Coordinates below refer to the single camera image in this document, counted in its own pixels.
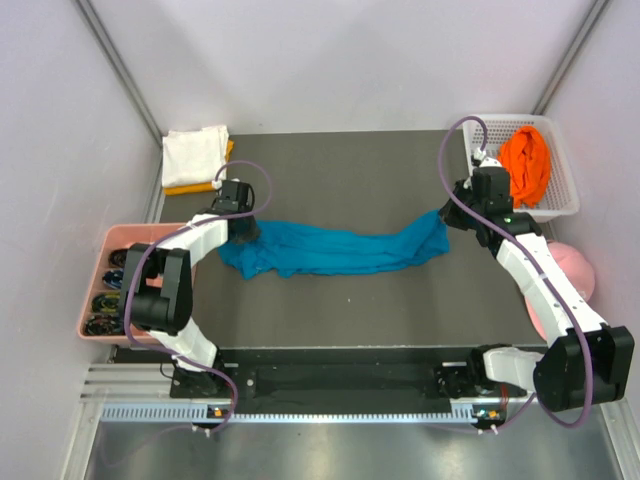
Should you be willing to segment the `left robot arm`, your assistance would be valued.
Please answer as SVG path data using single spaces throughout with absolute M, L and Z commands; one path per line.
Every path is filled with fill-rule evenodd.
M 228 389 L 218 347 L 192 317 L 193 268 L 222 246 L 239 246 L 259 238 L 251 214 L 253 187 L 237 179 L 223 180 L 209 208 L 156 246 L 128 248 L 121 284 L 119 314 L 171 351 L 175 398 L 213 398 Z

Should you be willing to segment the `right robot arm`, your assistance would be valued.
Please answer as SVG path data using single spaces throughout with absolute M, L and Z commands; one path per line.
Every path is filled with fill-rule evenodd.
M 456 182 L 440 210 L 441 220 L 474 230 L 513 278 L 533 309 L 547 343 L 543 354 L 502 344 L 485 345 L 471 355 L 466 380 L 487 396 L 502 383 L 537 395 L 551 412 L 623 398 L 635 342 L 625 327 L 611 327 L 568 280 L 553 258 L 540 226 L 517 212 L 509 194 L 510 177 L 498 161 L 476 166 Z

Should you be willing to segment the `blue t shirt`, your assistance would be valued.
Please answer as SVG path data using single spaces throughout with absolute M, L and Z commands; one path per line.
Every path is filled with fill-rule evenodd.
M 221 261 L 246 280 L 269 271 L 296 274 L 370 275 L 421 266 L 449 252 L 447 227 L 430 211 L 394 234 L 361 235 L 310 225 L 260 221 L 259 238 L 218 249 Z

